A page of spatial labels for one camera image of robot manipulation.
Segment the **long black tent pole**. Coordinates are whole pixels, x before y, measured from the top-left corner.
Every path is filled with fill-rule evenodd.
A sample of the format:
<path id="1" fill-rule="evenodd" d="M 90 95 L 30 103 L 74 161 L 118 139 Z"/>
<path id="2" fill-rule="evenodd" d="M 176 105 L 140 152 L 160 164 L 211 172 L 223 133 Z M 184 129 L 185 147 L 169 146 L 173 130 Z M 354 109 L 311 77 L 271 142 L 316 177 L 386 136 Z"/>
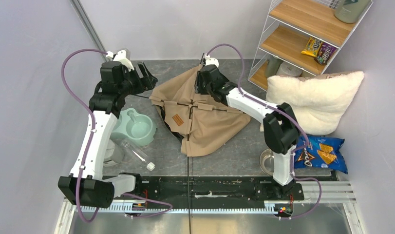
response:
<path id="1" fill-rule="evenodd" d="M 189 105 L 189 120 L 192 120 L 193 105 Z M 191 198 L 190 198 L 190 162 L 189 156 L 187 156 L 187 199 L 188 199 L 188 230 L 189 234 L 192 234 L 192 223 L 191 223 Z"/>

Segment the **tan fabric pet tent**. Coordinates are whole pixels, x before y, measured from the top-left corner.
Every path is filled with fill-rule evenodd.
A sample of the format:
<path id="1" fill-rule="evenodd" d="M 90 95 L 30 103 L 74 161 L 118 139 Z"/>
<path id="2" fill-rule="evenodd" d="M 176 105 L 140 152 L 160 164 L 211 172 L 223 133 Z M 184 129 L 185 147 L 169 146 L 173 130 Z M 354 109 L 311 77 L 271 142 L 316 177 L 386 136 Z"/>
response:
<path id="1" fill-rule="evenodd" d="M 210 95 L 195 93 L 195 80 L 201 66 L 189 69 L 156 86 L 150 95 L 151 103 L 169 131 L 181 142 L 181 153 L 189 157 L 206 156 L 221 148 L 251 120 L 247 114 L 206 111 L 189 106 L 204 103 L 219 109 L 233 110 L 216 102 Z"/>

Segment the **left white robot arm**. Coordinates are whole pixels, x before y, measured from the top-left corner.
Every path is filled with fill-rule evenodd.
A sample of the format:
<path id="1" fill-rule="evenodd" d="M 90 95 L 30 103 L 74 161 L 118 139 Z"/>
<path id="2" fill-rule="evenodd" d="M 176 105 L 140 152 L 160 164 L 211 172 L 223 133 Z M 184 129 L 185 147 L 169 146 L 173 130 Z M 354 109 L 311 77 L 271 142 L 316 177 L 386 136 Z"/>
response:
<path id="1" fill-rule="evenodd" d="M 139 71 L 136 70 L 130 61 L 129 50 L 108 51 L 105 55 L 109 61 L 100 67 L 101 80 L 89 103 L 85 104 L 71 91 L 65 80 L 66 63 L 80 52 L 75 51 L 64 60 L 61 79 L 66 90 L 88 111 L 87 130 L 74 166 L 69 175 L 59 178 L 57 185 L 73 205 L 108 208 L 115 197 L 124 193 L 132 199 L 138 199 L 143 194 L 144 187 L 136 174 L 103 179 L 103 160 L 126 96 L 152 90 L 158 80 L 142 62 L 138 63 Z"/>

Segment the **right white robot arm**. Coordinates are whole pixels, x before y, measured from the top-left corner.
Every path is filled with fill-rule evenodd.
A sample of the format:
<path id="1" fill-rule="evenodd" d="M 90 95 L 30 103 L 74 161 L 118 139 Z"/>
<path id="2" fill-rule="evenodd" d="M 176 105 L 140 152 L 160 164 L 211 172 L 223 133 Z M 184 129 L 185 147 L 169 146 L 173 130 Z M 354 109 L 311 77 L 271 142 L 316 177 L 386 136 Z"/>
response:
<path id="1" fill-rule="evenodd" d="M 248 114 L 263 125 L 264 140 L 274 157 L 272 194 L 285 199 L 291 194 L 294 150 L 300 136 L 296 117 L 287 103 L 277 105 L 239 88 L 219 70 L 219 62 L 203 54 L 197 73 L 195 92 L 210 95 L 216 102 Z"/>

